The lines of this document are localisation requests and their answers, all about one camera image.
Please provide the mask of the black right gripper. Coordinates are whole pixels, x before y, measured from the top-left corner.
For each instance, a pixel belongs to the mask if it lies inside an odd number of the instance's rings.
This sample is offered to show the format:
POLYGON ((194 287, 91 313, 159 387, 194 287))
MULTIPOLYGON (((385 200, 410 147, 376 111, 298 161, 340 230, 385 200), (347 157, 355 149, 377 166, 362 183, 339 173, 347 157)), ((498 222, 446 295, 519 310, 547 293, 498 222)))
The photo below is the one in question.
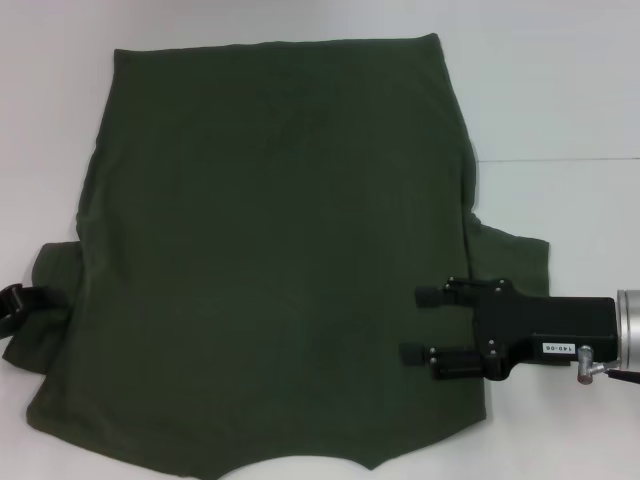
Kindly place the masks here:
POLYGON ((576 361, 583 346, 591 349, 595 362, 618 358, 616 307, 608 297, 529 296, 500 280, 456 277, 442 287, 418 286, 414 297, 417 307, 473 307, 478 352, 399 345, 404 366, 427 367, 437 381, 502 381, 522 363, 576 361))

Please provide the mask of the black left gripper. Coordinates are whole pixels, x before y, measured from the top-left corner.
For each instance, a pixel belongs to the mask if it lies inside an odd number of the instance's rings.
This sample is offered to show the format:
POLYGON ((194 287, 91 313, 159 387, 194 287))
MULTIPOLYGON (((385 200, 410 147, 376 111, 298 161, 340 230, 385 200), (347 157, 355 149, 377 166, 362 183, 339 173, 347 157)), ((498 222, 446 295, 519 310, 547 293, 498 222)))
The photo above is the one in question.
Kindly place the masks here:
POLYGON ((36 310, 64 308, 65 295, 48 287, 10 285, 1 290, 1 335, 11 336, 15 329, 15 314, 28 314, 36 310))

